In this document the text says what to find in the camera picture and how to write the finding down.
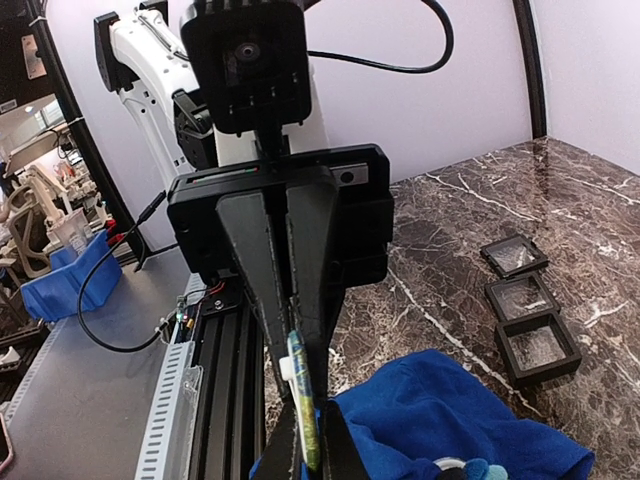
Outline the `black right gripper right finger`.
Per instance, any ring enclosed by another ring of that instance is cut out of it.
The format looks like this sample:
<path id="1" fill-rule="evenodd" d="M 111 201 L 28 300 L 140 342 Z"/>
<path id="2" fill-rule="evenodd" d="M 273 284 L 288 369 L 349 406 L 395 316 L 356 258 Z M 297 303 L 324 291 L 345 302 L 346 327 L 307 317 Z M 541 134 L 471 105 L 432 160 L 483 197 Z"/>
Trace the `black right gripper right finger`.
<path id="1" fill-rule="evenodd" d="M 338 403 L 329 400 L 320 418 L 321 479 L 369 479 Z"/>

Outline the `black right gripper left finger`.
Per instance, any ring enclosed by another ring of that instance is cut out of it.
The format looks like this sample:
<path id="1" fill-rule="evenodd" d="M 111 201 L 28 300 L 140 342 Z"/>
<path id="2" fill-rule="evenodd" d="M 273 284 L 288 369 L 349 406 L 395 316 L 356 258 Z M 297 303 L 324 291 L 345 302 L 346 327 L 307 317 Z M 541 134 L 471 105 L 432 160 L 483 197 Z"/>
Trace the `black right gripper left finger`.
<path id="1" fill-rule="evenodd" d="M 250 479 L 300 480 L 303 459 L 297 409 L 292 398 L 284 401 L 266 448 L 250 472 Z"/>

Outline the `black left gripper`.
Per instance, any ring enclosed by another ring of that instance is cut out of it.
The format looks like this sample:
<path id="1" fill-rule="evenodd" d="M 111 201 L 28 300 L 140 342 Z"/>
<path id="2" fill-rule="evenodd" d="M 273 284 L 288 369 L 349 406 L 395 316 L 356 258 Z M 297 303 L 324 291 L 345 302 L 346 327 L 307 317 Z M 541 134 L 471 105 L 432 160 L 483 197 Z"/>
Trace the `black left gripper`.
<path id="1" fill-rule="evenodd" d="M 287 187 L 293 182 L 299 183 Z M 265 198 L 248 192 L 254 190 Z M 170 187 L 167 215 L 190 271 L 205 284 L 215 285 L 237 265 L 281 395 L 290 393 L 279 366 L 287 356 L 289 318 L 273 227 L 284 242 L 286 216 L 294 325 L 306 348 L 312 388 L 325 390 L 328 265 L 330 282 L 346 288 L 386 276 L 391 193 L 383 150 L 356 145 L 184 174 Z"/>

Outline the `green oval brooch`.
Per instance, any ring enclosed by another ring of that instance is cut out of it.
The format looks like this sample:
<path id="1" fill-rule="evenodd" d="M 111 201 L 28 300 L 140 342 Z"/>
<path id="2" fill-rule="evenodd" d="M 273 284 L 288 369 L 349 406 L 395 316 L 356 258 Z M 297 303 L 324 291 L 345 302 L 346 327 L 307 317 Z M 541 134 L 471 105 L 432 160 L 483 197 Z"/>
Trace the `green oval brooch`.
<path id="1" fill-rule="evenodd" d="M 294 401 L 302 458 L 308 470 L 317 471 L 321 465 L 321 447 L 316 409 L 306 349 L 297 330 L 288 334 L 286 347 L 287 355 L 279 359 L 280 375 Z"/>

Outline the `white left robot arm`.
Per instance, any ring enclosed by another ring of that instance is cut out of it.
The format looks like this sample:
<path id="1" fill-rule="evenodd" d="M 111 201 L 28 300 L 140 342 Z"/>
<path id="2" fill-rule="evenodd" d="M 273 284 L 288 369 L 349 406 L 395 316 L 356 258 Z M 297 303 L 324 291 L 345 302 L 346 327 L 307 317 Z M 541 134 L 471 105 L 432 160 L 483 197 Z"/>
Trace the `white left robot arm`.
<path id="1" fill-rule="evenodd" d="M 296 332 L 323 398 L 345 291 L 386 275 L 389 159 L 328 145 L 304 2 L 195 1 L 178 32 L 163 8 L 95 19 L 103 82 L 151 148 L 190 271 L 239 280 L 274 360 Z"/>

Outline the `blue printed t-shirt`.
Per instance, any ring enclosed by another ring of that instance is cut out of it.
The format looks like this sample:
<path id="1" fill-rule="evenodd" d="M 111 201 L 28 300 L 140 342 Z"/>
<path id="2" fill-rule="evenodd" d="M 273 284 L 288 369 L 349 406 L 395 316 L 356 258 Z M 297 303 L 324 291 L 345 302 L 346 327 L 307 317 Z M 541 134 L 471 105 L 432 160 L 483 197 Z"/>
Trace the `blue printed t-shirt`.
<path id="1" fill-rule="evenodd" d="M 393 360 L 338 403 L 369 479 L 437 479 L 435 461 L 485 459 L 509 479 L 586 479 L 594 453 L 565 434 L 519 419 L 448 356 Z"/>

